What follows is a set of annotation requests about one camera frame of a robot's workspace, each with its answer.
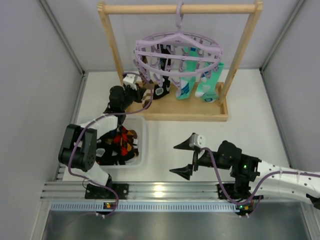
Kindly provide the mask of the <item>brown striped sock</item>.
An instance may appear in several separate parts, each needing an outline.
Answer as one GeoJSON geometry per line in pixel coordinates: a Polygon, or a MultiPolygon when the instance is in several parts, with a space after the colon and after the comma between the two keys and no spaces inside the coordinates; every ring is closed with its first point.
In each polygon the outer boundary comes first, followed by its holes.
{"type": "Polygon", "coordinates": [[[152,91],[154,90],[155,84],[152,80],[147,80],[145,76],[141,73],[140,74],[142,87],[145,89],[145,92],[142,97],[142,106],[146,107],[153,96],[152,91]]]}

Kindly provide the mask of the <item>black sock grey blue pattern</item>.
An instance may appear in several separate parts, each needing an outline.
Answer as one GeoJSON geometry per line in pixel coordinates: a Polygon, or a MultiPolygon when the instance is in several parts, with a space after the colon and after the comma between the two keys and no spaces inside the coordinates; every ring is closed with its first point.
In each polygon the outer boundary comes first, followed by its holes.
{"type": "MultiPolygon", "coordinates": [[[[167,48],[170,49],[171,47],[167,45],[162,45],[162,44],[157,45],[157,49],[160,49],[162,54],[170,55],[170,51],[167,48]]],[[[166,67],[171,66],[171,59],[161,58],[159,63],[160,63],[161,70],[164,71],[166,67]]],[[[162,86],[159,86],[158,84],[154,85],[153,99],[158,100],[168,95],[170,93],[170,86],[171,86],[171,82],[169,81],[169,77],[166,75],[163,76],[162,86]]]]}

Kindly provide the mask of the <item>black red yellow argyle sock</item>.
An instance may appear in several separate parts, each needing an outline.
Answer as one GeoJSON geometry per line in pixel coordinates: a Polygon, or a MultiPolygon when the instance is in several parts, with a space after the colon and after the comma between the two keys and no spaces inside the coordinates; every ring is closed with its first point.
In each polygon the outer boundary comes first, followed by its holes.
{"type": "Polygon", "coordinates": [[[117,153],[116,159],[120,165],[125,165],[126,161],[129,161],[135,157],[139,156],[138,148],[134,148],[131,151],[127,150],[126,146],[126,129],[124,126],[119,127],[117,130],[116,136],[113,139],[113,147],[115,152],[117,153]]]}

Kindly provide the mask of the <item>lilac round clip hanger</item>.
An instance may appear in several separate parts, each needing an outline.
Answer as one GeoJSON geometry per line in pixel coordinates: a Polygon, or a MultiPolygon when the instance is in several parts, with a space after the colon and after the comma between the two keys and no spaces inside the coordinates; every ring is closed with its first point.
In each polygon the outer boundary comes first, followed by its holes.
{"type": "Polygon", "coordinates": [[[213,39],[193,32],[182,31],[183,2],[176,7],[176,31],[155,33],[137,40],[133,63],[147,80],[154,80],[160,87],[163,76],[178,88],[182,79],[195,77],[216,68],[221,61],[223,48],[213,39]],[[163,54],[157,45],[170,46],[170,54],[163,54]],[[161,70],[160,59],[171,59],[171,65],[161,70]]]}

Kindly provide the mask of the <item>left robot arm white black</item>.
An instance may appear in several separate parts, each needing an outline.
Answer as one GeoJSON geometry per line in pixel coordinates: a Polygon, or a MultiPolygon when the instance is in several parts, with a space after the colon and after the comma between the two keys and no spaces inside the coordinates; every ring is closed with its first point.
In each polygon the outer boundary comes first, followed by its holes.
{"type": "Polygon", "coordinates": [[[138,84],[135,87],[128,84],[114,86],[101,116],[83,125],[69,124],[66,127],[58,161],[67,166],[70,175],[87,180],[107,198],[113,194],[118,199],[119,195],[113,188],[111,175],[96,161],[97,140],[104,135],[114,137],[126,119],[126,109],[134,102],[141,103],[146,91],[138,84]]]}

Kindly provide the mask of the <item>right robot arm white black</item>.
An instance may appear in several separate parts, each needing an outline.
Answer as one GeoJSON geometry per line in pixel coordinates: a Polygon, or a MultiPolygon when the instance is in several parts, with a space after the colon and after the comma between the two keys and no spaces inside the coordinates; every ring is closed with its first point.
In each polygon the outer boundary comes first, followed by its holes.
{"type": "Polygon", "coordinates": [[[216,151],[205,146],[205,137],[197,133],[174,146],[192,151],[192,162],[170,169],[171,173],[190,180],[199,167],[212,168],[217,178],[218,198],[244,210],[266,196],[296,200],[320,208],[320,174],[268,163],[244,154],[241,148],[224,140],[216,151]]]}

